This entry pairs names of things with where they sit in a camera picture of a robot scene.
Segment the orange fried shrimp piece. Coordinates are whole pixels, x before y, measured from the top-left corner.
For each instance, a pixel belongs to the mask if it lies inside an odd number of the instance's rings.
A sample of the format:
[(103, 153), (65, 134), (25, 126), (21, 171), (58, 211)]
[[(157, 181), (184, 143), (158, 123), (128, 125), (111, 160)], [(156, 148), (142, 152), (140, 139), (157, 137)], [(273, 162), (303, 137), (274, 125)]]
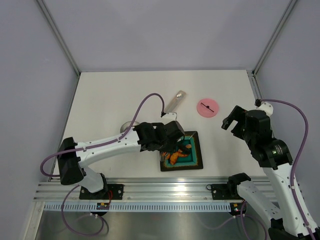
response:
[(160, 161), (164, 162), (165, 160), (170, 159), (171, 153), (170, 152), (161, 152), (160, 153)]

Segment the black round steel lunch box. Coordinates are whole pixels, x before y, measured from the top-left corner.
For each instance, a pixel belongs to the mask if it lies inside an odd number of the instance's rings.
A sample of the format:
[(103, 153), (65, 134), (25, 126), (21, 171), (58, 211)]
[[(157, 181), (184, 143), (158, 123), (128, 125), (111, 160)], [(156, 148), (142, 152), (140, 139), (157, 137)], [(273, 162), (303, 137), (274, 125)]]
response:
[(139, 124), (137, 121), (127, 121), (120, 127), (120, 133), (124, 133), (128, 128), (133, 128)]

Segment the pink round lid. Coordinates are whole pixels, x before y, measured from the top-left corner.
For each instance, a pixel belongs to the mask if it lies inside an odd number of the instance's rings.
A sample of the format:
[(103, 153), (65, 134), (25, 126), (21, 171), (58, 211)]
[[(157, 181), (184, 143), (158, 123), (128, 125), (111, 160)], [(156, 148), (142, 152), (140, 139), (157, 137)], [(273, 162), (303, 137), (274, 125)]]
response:
[(197, 103), (196, 110), (204, 118), (213, 118), (218, 114), (220, 107), (215, 100), (203, 98)]

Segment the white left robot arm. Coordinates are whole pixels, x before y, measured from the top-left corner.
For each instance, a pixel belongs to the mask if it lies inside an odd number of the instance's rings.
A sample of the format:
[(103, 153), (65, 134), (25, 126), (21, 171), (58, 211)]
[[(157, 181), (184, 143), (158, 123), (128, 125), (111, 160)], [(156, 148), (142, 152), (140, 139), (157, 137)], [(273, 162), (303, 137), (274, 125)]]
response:
[(73, 137), (68, 137), (58, 150), (60, 183), (78, 184), (95, 198), (103, 199), (108, 194), (106, 178), (92, 170), (91, 164), (128, 153), (173, 152), (184, 135), (182, 126), (173, 120), (167, 124), (142, 122), (117, 136), (92, 142), (75, 142)]

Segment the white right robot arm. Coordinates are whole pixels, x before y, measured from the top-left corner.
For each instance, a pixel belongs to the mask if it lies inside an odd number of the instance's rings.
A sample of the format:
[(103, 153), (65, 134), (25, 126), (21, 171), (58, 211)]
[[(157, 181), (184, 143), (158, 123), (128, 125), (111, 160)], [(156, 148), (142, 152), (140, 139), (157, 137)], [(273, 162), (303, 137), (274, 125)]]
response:
[(293, 173), (294, 162), (286, 143), (273, 136), (270, 116), (273, 107), (264, 103), (254, 110), (235, 106), (222, 121), (227, 130), (245, 141), (251, 156), (258, 162), (274, 191), (278, 205), (274, 205), (254, 185), (245, 173), (228, 178), (227, 193), (241, 197), (260, 216), (271, 240), (318, 240), (320, 228), (312, 218)]

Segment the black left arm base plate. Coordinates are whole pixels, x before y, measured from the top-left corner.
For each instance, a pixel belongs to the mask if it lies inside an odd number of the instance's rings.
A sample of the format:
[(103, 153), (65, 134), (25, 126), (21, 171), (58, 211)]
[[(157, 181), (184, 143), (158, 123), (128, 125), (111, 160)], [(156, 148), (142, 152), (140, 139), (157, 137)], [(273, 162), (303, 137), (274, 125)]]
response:
[(79, 193), (80, 200), (122, 200), (124, 194), (123, 184), (107, 184), (107, 190), (100, 190), (95, 193), (89, 192), (85, 187), (81, 187)]

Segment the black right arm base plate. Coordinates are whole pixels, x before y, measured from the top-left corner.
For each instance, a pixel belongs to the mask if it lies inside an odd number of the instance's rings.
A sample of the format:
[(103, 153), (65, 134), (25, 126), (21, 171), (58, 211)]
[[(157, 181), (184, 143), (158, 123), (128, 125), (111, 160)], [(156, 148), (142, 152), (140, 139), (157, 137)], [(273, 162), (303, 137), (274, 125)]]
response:
[(211, 184), (210, 191), (213, 200), (233, 200), (232, 194), (226, 183)]

